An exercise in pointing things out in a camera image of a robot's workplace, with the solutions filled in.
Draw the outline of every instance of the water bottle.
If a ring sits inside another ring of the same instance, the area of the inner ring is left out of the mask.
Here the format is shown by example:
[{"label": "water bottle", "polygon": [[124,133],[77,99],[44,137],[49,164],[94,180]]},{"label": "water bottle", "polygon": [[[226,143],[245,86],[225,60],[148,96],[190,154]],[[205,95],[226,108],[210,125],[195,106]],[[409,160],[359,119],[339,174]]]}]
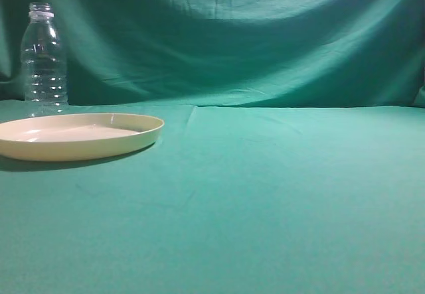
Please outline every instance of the water bottle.
[{"label": "water bottle", "polygon": [[22,75],[29,115],[53,115],[68,106],[66,54],[48,3],[30,4],[21,44]]}]

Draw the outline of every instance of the clear plastic bottle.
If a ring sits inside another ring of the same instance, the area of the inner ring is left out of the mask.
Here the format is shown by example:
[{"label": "clear plastic bottle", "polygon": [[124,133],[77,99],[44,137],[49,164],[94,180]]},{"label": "clear plastic bottle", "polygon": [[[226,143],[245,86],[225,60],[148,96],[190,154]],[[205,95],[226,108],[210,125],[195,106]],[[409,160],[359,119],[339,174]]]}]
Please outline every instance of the clear plastic bottle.
[{"label": "clear plastic bottle", "polygon": [[61,113],[68,106],[66,53],[48,3],[31,3],[29,23],[21,44],[25,101],[30,115]]}]

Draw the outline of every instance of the plate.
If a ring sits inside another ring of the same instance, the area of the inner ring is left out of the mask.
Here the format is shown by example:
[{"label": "plate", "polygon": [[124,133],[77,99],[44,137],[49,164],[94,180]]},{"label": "plate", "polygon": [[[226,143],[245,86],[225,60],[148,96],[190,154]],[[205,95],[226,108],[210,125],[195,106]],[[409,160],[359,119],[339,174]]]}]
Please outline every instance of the plate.
[{"label": "plate", "polygon": [[0,155],[27,161],[112,157],[156,142],[162,119],[128,113],[78,113],[0,123]]}]

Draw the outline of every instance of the green backdrop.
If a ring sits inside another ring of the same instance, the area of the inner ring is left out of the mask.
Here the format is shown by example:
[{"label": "green backdrop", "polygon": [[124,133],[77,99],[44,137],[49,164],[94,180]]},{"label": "green backdrop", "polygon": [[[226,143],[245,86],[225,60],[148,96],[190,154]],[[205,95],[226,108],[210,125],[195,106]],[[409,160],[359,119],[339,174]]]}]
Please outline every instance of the green backdrop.
[{"label": "green backdrop", "polygon": [[[37,0],[0,1],[0,97],[21,98]],[[66,38],[71,104],[412,105],[423,85],[424,0],[39,1]]]}]

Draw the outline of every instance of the green fabric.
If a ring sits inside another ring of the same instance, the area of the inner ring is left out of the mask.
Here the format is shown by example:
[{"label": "green fabric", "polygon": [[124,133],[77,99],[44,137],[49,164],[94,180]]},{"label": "green fabric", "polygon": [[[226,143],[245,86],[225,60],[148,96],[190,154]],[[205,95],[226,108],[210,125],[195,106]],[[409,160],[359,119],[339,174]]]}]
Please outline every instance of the green fabric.
[{"label": "green fabric", "polygon": [[125,157],[0,158],[1,294],[425,293],[425,110],[72,109],[166,126]]},{"label": "green fabric", "polygon": [[[31,1],[0,0],[0,98]],[[423,81],[424,0],[43,1],[73,104],[411,105]]]}]

